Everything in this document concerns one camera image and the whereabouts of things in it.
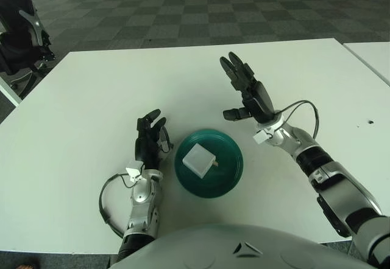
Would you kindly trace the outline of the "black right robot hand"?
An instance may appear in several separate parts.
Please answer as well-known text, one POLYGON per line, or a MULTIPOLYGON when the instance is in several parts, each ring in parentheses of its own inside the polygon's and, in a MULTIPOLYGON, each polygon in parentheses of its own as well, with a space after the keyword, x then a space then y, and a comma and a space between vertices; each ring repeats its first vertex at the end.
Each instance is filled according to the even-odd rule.
POLYGON ((219 61, 233 88, 241 93, 243 104, 240 108, 224 110, 224 119, 240 121, 252 117, 260 124, 273 121, 275 111, 272 100, 264 85, 255 78, 250 66, 233 52, 229 52, 228 58, 221 57, 219 61))

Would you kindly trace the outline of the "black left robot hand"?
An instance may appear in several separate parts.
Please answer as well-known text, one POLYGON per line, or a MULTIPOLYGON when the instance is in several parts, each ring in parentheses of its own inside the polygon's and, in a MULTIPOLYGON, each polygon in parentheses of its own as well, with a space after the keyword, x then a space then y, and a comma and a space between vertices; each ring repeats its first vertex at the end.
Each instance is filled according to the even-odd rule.
POLYGON ((153 124, 160 114, 161 110, 156 109, 137 119, 135 159, 143 162, 145 169, 158 170, 162 161, 160 154, 167 155, 174 147, 165 127, 166 118, 162 117, 153 124))

